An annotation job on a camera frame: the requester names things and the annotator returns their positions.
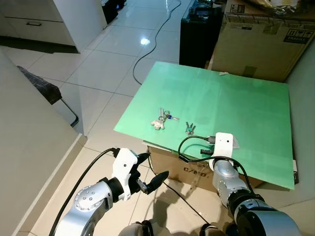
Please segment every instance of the chair leg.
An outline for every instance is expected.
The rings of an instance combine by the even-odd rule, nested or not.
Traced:
[[[75,115],[75,120],[74,122],[72,122],[70,125],[71,127],[74,127],[78,122],[79,122],[79,117],[77,116],[77,114],[69,107],[69,105],[64,101],[64,99],[62,98],[61,101],[69,108],[69,110]]]

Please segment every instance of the black device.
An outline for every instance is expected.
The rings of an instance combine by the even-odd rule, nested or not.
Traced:
[[[211,0],[192,0],[181,20],[179,64],[204,68],[219,37],[222,8]]]

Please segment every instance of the black chair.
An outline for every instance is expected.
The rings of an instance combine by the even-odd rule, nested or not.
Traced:
[[[36,76],[25,68],[17,66],[19,70],[25,75],[25,77],[37,88],[37,90],[47,99],[47,101],[53,105],[57,101],[61,100],[69,110],[75,115],[75,120],[70,125],[74,127],[79,122],[79,117],[77,114],[70,108],[70,106],[63,100],[63,97],[60,93],[60,90],[57,86],[51,84],[50,82],[45,81],[43,78]]]

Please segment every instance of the white cabinet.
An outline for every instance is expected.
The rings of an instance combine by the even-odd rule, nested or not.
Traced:
[[[106,28],[99,0],[0,0],[0,35],[84,50]]]

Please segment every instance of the cardboard box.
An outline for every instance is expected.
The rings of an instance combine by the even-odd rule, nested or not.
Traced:
[[[284,82],[312,41],[315,12],[270,17],[241,0],[228,0],[211,69]]]
[[[169,171],[169,178],[195,185],[199,188],[207,189],[212,192],[217,190],[212,185],[213,171],[207,162],[186,163],[170,151],[162,150],[156,147],[148,146],[151,153],[153,170],[156,174],[163,171]],[[259,186],[264,181],[249,177],[253,188]]]

